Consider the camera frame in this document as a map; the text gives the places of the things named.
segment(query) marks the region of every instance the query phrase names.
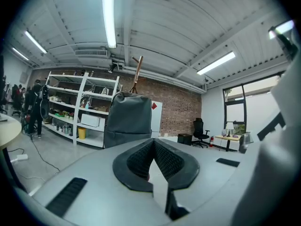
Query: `ceiling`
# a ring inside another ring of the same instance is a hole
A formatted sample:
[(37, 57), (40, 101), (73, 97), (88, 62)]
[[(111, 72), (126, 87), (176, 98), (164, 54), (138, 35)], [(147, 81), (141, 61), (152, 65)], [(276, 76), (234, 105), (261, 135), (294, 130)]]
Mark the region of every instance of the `ceiling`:
[[(34, 69), (108, 69), (113, 60), (122, 72), (133, 74), (137, 63), (131, 57), (143, 56), (140, 75), (197, 93), (286, 62), (277, 41), (268, 36), (271, 26), (289, 19), (274, 0), (115, 0), (114, 6), (117, 48), (107, 46), (102, 0), (28, 0), (6, 45), (28, 56)], [(24, 35), (26, 30), (47, 54)], [(75, 55), (75, 50), (104, 47), (110, 51), (106, 59)], [(197, 74), (231, 51), (234, 59)]]

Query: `window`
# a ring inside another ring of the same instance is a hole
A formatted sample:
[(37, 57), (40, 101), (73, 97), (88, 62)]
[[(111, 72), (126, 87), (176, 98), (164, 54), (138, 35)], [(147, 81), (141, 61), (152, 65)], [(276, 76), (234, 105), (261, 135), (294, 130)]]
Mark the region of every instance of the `window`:
[(259, 129), (271, 112), (277, 109), (270, 90), (278, 84), (282, 74), (224, 89), (224, 129), (227, 122), (233, 122), (235, 135)]
[(227, 122), (232, 122), (235, 135), (242, 135), (246, 132), (246, 100), (242, 85), (224, 89), (225, 120), (224, 129)]
[(256, 96), (268, 93), (271, 88), (278, 84), (279, 75), (263, 79), (261, 81), (252, 82), (244, 85), (246, 97)]

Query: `metal shelving unit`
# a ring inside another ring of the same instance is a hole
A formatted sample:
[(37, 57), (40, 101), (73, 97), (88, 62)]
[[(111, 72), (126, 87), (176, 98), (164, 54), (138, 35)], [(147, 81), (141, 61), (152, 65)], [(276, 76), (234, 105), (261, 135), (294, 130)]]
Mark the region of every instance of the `metal shelving unit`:
[[(58, 105), (63, 105), (66, 107), (70, 107), (74, 109), (74, 119), (66, 119), (65, 117), (59, 117), (56, 115), (53, 115), (49, 113), (50, 116), (57, 118), (61, 121), (64, 121), (66, 123), (72, 124), (73, 125), (73, 136), (66, 135), (62, 132), (59, 132), (57, 130), (54, 130), (54, 128), (51, 125), (48, 124), (43, 124), (46, 128), (49, 128), (50, 130), (65, 136), (69, 139), (73, 140), (73, 145), (76, 145), (77, 142), (85, 143), (88, 145), (93, 145), (97, 147), (102, 147), (103, 146), (103, 130), (101, 130), (99, 127), (91, 127), (88, 125), (84, 125), (82, 123), (78, 123), (78, 115), (79, 115), (79, 110), (86, 111), (88, 113), (97, 113), (97, 114), (103, 114), (103, 115), (108, 115), (108, 112), (102, 112), (102, 111), (97, 111), (97, 110), (91, 110), (91, 109), (86, 109), (86, 108), (81, 108), (80, 107), (80, 101), (83, 97), (90, 97), (94, 99), (100, 99), (100, 100), (106, 100), (106, 101), (112, 101), (114, 95), (116, 94), (117, 90), (121, 90), (122, 86), (119, 85), (119, 76), (117, 77), (116, 80), (108, 80), (108, 79), (102, 79), (102, 78), (96, 78), (96, 77), (89, 77), (89, 73), (85, 73), (84, 76), (77, 76), (77, 75), (64, 75), (64, 74), (52, 74), (51, 72), (48, 75), (46, 84), (49, 89), (56, 90), (57, 92), (62, 92), (62, 93), (67, 93), (67, 94), (72, 94), (76, 95), (76, 104), (75, 105), (69, 105), (63, 102), (59, 101), (54, 101), (50, 100), (51, 103), (58, 104)], [(60, 87), (55, 87), (55, 86), (49, 86), (49, 81), (50, 79), (55, 79), (58, 82), (67, 82), (67, 83), (76, 83), (80, 84), (79, 90), (74, 90), (74, 89), (64, 89)], [(83, 91), (85, 85), (91, 85), (93, 88), (93, 91)], [(94, 88), (96, 86), (100, 87), (106, 87), (113, 89), (112, 95), (102, 95), (98, 93), (94, 93)], [(77, 127), (85, 127), (87, 129), (92, 129), (94, 133), (91, 133), (88, 137), (85, 139), (79, 139), (76, 138), (77, 135)]]

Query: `round table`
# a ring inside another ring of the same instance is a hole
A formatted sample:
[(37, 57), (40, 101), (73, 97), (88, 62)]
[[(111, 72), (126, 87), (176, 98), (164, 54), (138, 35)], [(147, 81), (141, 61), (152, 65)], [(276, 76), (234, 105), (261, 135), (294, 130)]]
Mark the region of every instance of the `round table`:
[(0, 120), (6, 119), (7, 121), (0, 121), (0, 153), (3, 154), (5, 163), (2, 163), (3, 168), (7, 174), (7, 177), (13, 179), (16, 185), (23, 189), (25, 188), (19, 181), (13, 165), (10, 162), (7, 147), (18, 137), (22, 131), (22, 125), (15, 118), (0, 113)]
[(19, 121), (5, 114), (0, 114), (0, 150), (7, 148), (13, 140), (21, 133), (22, 126)]

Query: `yellow bucket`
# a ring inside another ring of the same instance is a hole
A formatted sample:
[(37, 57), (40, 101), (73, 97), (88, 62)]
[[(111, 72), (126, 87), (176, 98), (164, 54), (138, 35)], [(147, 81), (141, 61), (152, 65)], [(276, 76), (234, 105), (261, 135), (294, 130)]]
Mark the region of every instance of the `yellow bucket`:
[(86, 128), (79, 127), (78, 131), (79, 131), (79, 138), (85, 139), (86, 138)]

